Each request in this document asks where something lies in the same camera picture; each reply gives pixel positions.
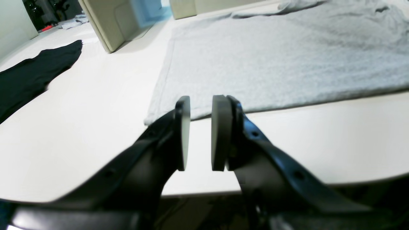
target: white table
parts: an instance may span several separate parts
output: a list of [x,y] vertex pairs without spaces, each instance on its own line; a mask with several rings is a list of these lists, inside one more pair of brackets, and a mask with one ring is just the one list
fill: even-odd
[[[16,51],[5,70],[46,48],[77,39],[83,53],[49,90],[0,124],[0,198],[57,199],[111,161],[143,125],[171,30],[196,20],[169,20],[106,54],[90,24],[53,30]],[[326,183],[354,183],[409,171],[409,93],[342,101],[248,117]],[[240,191],[233,172],[211,170],[211,120],[191,123],[186,171],[162,195]]]

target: black cloth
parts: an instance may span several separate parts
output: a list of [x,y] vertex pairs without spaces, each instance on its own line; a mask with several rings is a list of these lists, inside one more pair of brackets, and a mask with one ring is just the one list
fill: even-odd
[[43,50],[33,59],[0,72],[0,124],[32,99],[45,92],[48,83],[78,60],[82,41]]

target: gray towel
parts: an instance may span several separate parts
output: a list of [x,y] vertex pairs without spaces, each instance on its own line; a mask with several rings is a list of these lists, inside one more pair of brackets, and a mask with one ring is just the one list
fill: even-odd
[[232,95],[246,112],[257,112],[409,88],[409,21],[395,6],[380,0],[284,6],[177,28],[145,124],[183,95],[199,119],[211,113],[213,95]]

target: red object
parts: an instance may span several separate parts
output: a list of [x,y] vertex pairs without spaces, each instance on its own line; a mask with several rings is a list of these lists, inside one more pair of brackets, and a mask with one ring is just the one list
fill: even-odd
[[52,27],[53,27],[52,25],[49,25],[49,26],[47,26],[46,28],[42,29],[41,31],[44,32],[44,31],[46,31],[46,30],[51,29]]

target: wall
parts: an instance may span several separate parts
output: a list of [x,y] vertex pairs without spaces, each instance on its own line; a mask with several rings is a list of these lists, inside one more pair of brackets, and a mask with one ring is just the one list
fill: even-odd
[[22,0],[0,0],[0,60],[36,36]]

